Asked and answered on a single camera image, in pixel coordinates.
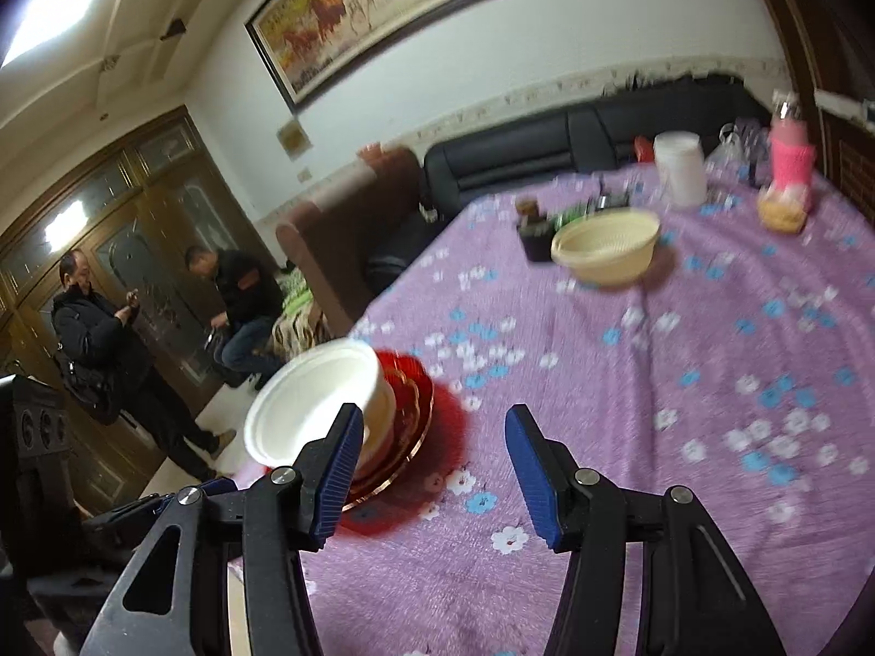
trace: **black pants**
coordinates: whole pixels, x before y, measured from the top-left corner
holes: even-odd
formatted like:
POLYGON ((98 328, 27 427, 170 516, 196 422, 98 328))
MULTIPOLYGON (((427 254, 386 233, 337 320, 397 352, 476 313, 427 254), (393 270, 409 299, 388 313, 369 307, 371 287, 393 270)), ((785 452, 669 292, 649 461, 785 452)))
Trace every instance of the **black pants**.
POLYGON ((219 437, 194 423, 185 401, 154 367, 137 393, 125 401, 124 409, 185 473, 199 481, 208 481, 215 475, 215 471, 185 443, 185 439, 212 453, 219 446, 219 437))

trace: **ceiling light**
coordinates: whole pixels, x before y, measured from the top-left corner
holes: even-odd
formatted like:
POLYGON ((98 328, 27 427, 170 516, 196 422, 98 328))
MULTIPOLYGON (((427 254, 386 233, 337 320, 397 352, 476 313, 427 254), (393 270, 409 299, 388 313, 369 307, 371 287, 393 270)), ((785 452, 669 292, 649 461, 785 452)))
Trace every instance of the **ceiling light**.
POLYGON ((73 241, 87 223, 89 216, 85 213, 82 201, 77 199, 45 226, 45 240, 51 245, 51 251, 54 253, 73 241))
POLYGON ((91 0, 31 0, 2 65, 73 27, 85 16, 90 3, 91 0))

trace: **man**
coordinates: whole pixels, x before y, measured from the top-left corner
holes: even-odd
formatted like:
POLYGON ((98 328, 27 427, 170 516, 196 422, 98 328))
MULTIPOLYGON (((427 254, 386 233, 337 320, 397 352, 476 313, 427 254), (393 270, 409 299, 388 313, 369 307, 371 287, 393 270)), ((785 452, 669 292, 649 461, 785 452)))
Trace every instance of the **man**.
POLYGON ((185 439, 216 459, 236 432, 216 436, 201 429, 185 401, 155 369, 145 344, 131 328, 140 312, 137 291, 128 291, 127 305, 116 308, 91 287, 89 260, 79 249, 61 257, 60 282, 64 290, 54 298, 51 324, 67 356, 112 375, 121 409, 152 435, 174 464, 199 481, 215 478, 215 470, 185 439))
POLYGON ((261 389, 283 366, 283 360, 264 351, 273 325, 283 313, 283 292, 277 281, 251 254, 235 249, 185 251, 188 270, 213 279, 225 312, 216 315, 213 328, 230 326, 234 333, 221 352, 221 363, 238 372, 259 374, 255 389, 261 389))

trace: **brown armchair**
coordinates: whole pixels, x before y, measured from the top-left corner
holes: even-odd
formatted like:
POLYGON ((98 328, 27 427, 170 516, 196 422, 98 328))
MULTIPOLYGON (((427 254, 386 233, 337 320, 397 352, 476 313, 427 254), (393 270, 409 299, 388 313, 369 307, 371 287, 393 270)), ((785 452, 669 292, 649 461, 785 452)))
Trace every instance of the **brown armchair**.
POLYGON ((277 241, 301 269, 331 333, 349 332, 373 301, 366 260, 417 212, 422 170, 408 148, 340 168, 296 200, 277 225, 277 241))

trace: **black hair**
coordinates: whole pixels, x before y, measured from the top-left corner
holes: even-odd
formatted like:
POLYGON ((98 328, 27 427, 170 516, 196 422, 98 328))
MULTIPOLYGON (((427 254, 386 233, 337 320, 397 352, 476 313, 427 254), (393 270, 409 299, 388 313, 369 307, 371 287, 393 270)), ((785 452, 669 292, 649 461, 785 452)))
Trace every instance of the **black hair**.
POLYGON ((185 250, 185 268, 191 268, 191 264, 194 264, 195 261, 205 254, 209 254, 209 251, 199 244, 188 247, 185 250))
POLYGON ((60 263, 58 264, 58 276, 60 276, 60 285, 64 285, 64 276, 68 273, 72 276, 76 273, 76 267, 78 265, 76 261, 76 254, 83 254, 81 249, 70 249, 70 251, 65 251, 64 255, 60 258, 60 263))

